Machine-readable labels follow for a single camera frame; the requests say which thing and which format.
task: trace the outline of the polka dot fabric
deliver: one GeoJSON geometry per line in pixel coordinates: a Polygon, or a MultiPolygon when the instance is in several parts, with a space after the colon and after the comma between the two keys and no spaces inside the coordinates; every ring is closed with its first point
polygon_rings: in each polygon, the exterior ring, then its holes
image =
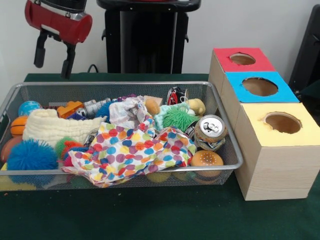
{"type": "Polygon", "coordinates": [[[192,140],[174,127],[154,135],[154,120],[148,115],[136,129],[103,122],[88,152],[70,151],[73,167],[62,170],[106,188],[138,175],[185,167],[196,152],[192,140]]]}

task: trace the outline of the white fabric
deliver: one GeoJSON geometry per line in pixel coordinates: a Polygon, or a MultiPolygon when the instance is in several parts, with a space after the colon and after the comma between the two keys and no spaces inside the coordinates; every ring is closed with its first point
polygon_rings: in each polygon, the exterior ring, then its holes
{"type": "Polygon", "coordinates": [[[122,102],[114,102],[109,107],[110,123],[126,129],[135,129],[146,120],[148,110],[144,97],[128,97],[122,102]]]}
{"type": "Polygon", "coordinates": [[[54,109],[37,109],[29,115],[22,139],[46,141],[54,147],[63,137],[71,137],[83,144],[88,134],[99,128],[105,120],[106,117],[92,120],[63,119],[58,117],[54,109]]]}

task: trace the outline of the red box top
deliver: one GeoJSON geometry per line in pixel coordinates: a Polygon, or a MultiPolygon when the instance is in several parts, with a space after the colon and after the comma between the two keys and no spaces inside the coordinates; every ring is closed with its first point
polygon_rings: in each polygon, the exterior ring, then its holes
{"type": "Polygon", "coordinates": [[[260,48],[235,47],[213,50],[225,73],[276,71],[260,48]]]}

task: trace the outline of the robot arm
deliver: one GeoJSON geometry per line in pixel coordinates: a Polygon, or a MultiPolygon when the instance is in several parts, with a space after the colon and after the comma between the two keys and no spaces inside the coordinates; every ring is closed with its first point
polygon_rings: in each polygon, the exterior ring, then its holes
{"type": "Polygon", "coordinates": [[[63,42],[67,46],[67,59],[63,62],[61,77],[70,78],[75,49],[90,33],[92,17],[85,13],[87,0],[27,0],[25,18],[38,30],[34,65],[42,68],[45,60],[47,38],[63,42]]]}

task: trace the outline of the white towel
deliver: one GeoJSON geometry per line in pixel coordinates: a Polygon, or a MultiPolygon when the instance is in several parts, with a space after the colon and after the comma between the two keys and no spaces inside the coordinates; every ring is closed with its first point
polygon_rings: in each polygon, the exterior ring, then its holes
{"type": "Polygon", "coordinates": [[[29,115],[22,139],[46,141],[55,147],[63,137],[71,137],[84,144],[88,134],[99,128],[100,123],[105,120],[106,117],[97,117],[92,120],[63,119],[58,117],[54,109],[37,109],[29,115]]]}

